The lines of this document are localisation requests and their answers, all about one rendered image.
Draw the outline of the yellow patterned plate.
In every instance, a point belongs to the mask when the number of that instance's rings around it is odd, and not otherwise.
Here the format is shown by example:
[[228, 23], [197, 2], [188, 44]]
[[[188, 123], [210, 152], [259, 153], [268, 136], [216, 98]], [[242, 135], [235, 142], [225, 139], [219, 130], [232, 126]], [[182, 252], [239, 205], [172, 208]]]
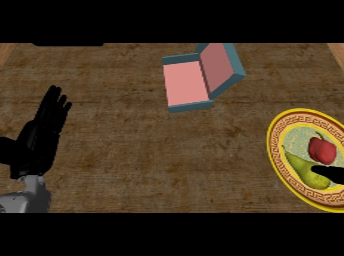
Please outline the yellow patterned plate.
[[335, 145], [332, 166], [344, 168], [344, 124], [306, 108], [284, 111], [270, 123], [266, 139], [270, 163], [284, 184], [303, 201], [328, 212], [344, 212], [344, 185], [331, 182], [325, 189], [313, 189], [296, 169], [299, 159], [313, 162], [309, 154], [312, 138]]

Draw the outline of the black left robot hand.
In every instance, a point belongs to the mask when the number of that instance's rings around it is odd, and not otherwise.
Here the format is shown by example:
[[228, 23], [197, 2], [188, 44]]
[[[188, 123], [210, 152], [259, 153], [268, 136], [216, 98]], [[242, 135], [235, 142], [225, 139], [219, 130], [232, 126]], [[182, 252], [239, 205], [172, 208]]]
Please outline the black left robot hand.
[[34, 119], [17, 139], [0, 136], [0, 164], [11, 167], [11, 178], [43, 176], [53, 166], [61, 132], [73, 103], [62, 88], [50, 86]]

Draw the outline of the green pear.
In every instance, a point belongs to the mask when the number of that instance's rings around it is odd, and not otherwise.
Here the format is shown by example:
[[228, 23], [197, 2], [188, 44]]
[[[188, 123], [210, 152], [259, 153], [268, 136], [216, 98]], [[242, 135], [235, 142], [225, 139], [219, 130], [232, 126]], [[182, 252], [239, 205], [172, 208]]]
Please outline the green pear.
[[303, 159], [282, 148], [285, 161], [282, 162], [282, 176], [288, 184], [297, 189], [327, 190], [331, 186], [331, 179], [312, 171], [316, 162]]

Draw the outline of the red bell pepper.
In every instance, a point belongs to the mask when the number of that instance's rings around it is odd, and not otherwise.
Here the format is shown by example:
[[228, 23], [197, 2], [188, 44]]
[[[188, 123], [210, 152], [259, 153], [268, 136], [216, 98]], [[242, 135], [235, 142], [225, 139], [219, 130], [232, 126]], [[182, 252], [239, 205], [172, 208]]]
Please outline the red bell pepper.
[[310, 138], [309, 155], [316, 162], [325, 165], [331, 165], [335, 162], [337, 146], [324, 138], [322, 134]]

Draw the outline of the teal and pink open box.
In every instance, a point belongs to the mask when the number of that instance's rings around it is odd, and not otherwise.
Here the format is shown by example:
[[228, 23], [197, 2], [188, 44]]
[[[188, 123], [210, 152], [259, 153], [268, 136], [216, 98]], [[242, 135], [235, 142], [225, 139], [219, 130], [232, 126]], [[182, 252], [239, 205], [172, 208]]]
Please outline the teal and pink open box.
[[163, 57], [169, 111], [210, 108], [247, 76], [235, 45], [201, 43], [197, 52]]

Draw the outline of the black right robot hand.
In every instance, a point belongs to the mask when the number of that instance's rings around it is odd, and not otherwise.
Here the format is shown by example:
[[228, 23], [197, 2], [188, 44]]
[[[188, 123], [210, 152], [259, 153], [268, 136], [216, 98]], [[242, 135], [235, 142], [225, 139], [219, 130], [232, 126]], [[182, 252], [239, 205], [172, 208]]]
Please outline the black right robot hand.
[[344, 167], [315, 165], [312, 171], [344, 185]]

